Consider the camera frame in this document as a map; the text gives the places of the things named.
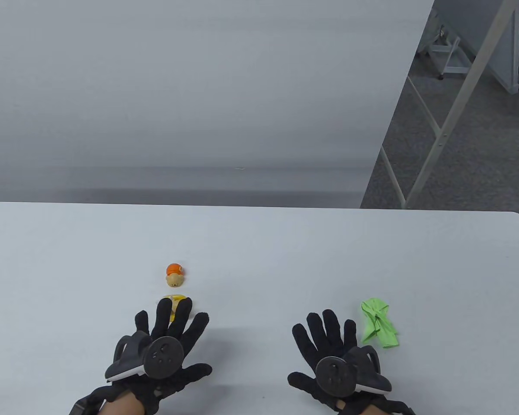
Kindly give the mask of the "person's right hand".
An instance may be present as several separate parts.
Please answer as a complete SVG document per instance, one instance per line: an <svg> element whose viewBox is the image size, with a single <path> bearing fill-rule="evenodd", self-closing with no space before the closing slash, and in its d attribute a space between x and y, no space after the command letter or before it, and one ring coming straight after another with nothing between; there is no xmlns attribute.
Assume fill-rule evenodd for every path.
<svg viewBox="0 0 519 415"><path fill-rule="evenodd" d="M346 320L344 327L341 328L336 314L332 310L324 310L321 316L317 313L309 313L306 321L307 329L303 324L297 323L292 328L292 334L302 357L313 371L323 358L341 357L346 351L358 345L354 320ZM336 413L344 412L345 402L325 393L316 379L302 372L291 372L287 381L291 387L309 394Z"/></svg>

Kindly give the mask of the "person's left hand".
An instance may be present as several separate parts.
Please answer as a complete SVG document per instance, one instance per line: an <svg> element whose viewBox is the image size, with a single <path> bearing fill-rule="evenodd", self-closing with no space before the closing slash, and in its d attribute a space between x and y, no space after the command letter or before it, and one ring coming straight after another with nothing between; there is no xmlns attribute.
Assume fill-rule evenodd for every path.
<svg viewBox="0 0 519 415"><path fill-rule="evenodd" d="M145 311L135 316L137 330L146 332L153 341L162 337L171 337L177 340L186 358L202 336L209 323L208 313L199 312L190 322L192 312L192 299L182 299L175 310L174 319L171 320L173 302L170 298L163 298L157 303L155 312L155 324L151 331L148 327L148 317ZM137 376L127 382L127 387L136 400L134 413L139 415L154 415L159 409L163 399L181 392L187 386L200 381L212 373L212 367L206 363L198 363L188 367L180 366L173 374L167 377L154 378L147 373Z"/></svg>

